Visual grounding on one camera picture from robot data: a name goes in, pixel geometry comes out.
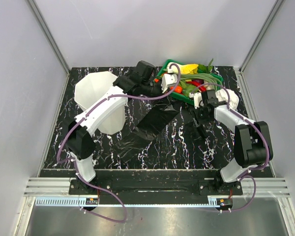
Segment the black trash bag roll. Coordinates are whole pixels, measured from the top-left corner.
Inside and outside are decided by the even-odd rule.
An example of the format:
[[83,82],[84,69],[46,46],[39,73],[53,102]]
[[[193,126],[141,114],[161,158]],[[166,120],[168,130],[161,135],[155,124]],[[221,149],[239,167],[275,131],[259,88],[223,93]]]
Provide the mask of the black trash bag roll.
[[202,125],[202,124],[199,124],[196,126],[196,129],[198,131],[198,133],[200,134],[201,138],[202,139],[207,139],[208,138],[208,134],[206,133],[206,130],[205,130],[205,126]]

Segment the white faceted trash bin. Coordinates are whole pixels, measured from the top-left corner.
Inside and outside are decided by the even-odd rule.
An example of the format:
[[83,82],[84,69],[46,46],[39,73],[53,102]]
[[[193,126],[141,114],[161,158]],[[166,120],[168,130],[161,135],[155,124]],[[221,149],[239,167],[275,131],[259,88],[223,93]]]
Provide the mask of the white faceted trash bin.
[[109,71],[89,73],[75,85],[74,100],[83,110],[75,116],[76,121],[85,118],[81,126],[93,135],[96,130],[113,135],[123,129],[125,123],[126,97],[109,98],[123,94],[113,85],[117,76]]

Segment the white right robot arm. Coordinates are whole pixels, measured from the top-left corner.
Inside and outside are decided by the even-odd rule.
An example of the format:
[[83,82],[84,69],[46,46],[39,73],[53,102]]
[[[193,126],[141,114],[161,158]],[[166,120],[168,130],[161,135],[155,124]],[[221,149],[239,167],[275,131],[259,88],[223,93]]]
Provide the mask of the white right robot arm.
[[230,107],[230,101],[221,101],[214,90],[190,93],[194,101],[191,109],[193,122],[203,139],[207,139],[205,123],[218,121],[234,134],[234,158],[218,170],[211,187],[224,195],[251,170],[261,170],[273,158],[268,124],[242,116]]

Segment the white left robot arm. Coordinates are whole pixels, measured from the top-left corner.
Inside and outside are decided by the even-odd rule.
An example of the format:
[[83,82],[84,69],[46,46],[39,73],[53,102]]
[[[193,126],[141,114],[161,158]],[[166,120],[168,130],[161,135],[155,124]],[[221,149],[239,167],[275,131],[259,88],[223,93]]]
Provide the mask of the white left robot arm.
[[95,152],[93,135],[96,130],[113,135],[123,129],[125,105],[128,99],[143,95],[159,97],[162,89],[154,82],[155,66],[141,60],[124,75],[109,71],[93,72],[79,81],[74,90],[74,100],[82,112],[66,124],[66,135],[60,149],[67,148],[81,180],[80,189],[92,194],[97,188],[96,173],[92,163]]

